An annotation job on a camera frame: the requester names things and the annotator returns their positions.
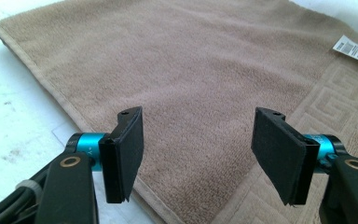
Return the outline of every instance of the towel tag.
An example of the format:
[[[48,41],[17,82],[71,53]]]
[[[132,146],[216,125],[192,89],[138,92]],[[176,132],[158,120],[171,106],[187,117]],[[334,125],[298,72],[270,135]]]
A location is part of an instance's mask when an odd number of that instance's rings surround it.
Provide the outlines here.
[[[334,50],[358,60],[358,44],[343,35],[333,47]]]

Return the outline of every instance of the blue metallic band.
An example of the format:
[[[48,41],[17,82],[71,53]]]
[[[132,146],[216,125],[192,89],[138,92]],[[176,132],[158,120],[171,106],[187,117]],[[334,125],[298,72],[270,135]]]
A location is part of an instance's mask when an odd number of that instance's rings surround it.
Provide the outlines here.
[[[319,147],[318,159],[324,159],[327,154],[336,154],[333,144],[330,139],[322,134],[304,134],[304,137],[317,141],[321,146]]]
[[[95,161],[92,171],[101,171],[100,149],[98,142],[106,133],[83,133],[77,143],[76,151],[83,151]]]

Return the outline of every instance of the white tabletop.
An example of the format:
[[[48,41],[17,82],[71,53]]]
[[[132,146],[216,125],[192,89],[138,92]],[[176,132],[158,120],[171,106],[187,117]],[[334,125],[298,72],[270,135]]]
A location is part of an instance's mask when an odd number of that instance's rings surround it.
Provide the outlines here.
[[[0,0],[0,20],[53,2],[58,1]],[[294,2],[343,20],[358,32],[358,0]],[[0,40],[0,201],[59,155],[76,132],[71,119]],[[100,173],[94,173],[94,183],[103,185]],[[134,200],[107,204],[103,192],[96,193],[101,223],[152,223]]]

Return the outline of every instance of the terry cloth fabric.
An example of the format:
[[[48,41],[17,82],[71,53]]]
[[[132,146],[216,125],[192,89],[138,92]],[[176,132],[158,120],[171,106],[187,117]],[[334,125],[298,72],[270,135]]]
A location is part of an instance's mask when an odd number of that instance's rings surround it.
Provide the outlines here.
[[[135,194],[168,223],[311,223],[285,207],[250,143],[255,108],[358,156],[358,62],[331,48],[340,21],[284,0],[64,1],[0,21],[0,38],[83,132],[144,108]]]

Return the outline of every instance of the beige towel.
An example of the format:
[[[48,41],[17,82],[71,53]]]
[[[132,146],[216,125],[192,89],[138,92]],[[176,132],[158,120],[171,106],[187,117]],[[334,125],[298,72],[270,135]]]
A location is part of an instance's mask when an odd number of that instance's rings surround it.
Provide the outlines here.
[[[254,112],[336,134],[358,156],[358,62],[345,24],[284,0],[64,1],[0,21],[0,38],[84,132],[144,107],[136,194],[168,223],[318,222],[325,178],[284,207],[250,149]]]

